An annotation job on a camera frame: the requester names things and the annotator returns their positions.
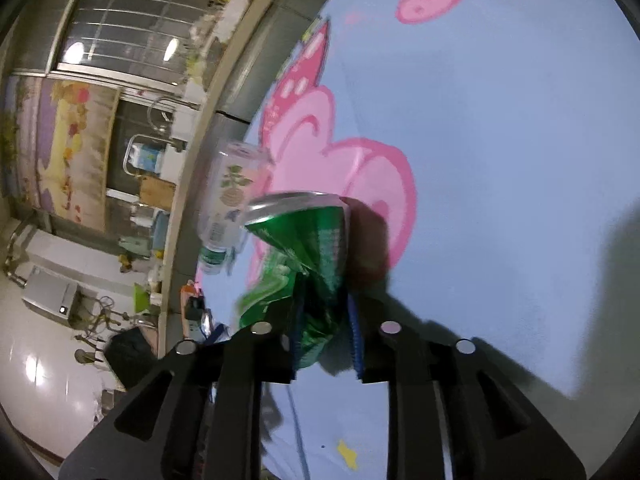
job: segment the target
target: wooden cutting board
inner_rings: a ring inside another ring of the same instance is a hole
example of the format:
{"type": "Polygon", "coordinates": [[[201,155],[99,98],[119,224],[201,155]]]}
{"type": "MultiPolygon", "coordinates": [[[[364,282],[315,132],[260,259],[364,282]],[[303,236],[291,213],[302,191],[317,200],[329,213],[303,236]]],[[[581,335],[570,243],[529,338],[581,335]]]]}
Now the wooden cutting board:
{"type": "Polygon", "coordinates": [[[165,211],[171,211],[174,201],[175,184],[166,180],[160,180],[154,176],[142,177],[140,183],[140,202],[145,205],[159,207],[165,211]]]}

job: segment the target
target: plastic bottle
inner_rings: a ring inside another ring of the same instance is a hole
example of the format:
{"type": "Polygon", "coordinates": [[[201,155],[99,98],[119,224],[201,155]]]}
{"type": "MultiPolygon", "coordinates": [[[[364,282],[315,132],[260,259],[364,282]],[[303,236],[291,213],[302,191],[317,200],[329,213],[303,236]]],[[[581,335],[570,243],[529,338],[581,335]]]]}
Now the plastic bottle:
{"type": "Polygon", "coordinates": [[[198,215],[204,273],[218,274],[238,244],[242,213],[264,181],[269,163],[268,152],[252,144],[231,141],[219,150],[198,215]]]}
{"type": "Polygon", "coordinates": [[[140,142],[134,142],[129,152],[129,163],[139,170],[160,174],[164,151],[140,142]]]}

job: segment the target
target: ceiling light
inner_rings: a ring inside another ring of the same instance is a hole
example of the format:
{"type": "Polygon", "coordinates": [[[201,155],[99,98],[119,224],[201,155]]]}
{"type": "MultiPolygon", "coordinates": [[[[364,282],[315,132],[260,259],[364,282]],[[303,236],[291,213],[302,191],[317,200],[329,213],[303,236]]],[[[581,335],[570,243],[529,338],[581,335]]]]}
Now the ceiling light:
{"type": "Polygon", "coordinates": [[[84,45],[82,41],[76,41],[66,50],[65,55],[62,57],[62,62],[78,65],[82,61],[82,56],[84,56],[84,45]]]}
{"type": "Polygon", "coordinates": [[[178,48],[178,39],[173,38],[169,44],[166,46],[166,50],[164,51],[164,61],[169,61],[171,56],[175,53],[175,49],[178,48]]]}

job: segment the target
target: yellow star print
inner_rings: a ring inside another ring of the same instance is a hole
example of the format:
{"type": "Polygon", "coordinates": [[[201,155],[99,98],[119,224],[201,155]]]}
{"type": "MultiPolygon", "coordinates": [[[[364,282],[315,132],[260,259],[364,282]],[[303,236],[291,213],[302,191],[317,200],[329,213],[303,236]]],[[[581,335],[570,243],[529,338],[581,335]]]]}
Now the yellow star print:
{"type": "Polygon", "coordinates": [[[353,449],[349,449],[342,439],[338,442],[338,453],[342,455],[349,469],[358,470],[358,464],[356,464],[358,454],[353,449]]]}

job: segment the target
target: green can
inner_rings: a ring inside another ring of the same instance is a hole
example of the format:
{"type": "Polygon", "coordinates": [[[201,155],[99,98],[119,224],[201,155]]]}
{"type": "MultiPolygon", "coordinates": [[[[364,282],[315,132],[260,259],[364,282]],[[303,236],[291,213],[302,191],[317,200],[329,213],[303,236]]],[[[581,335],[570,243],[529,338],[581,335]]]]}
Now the green can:
{"type": "Polygon", "coordinates": [[[349,206],[339,196],[286,192],[253,200],[244,227],[309,273],[323,301],[333,303],[344,279],[349,206]]]}

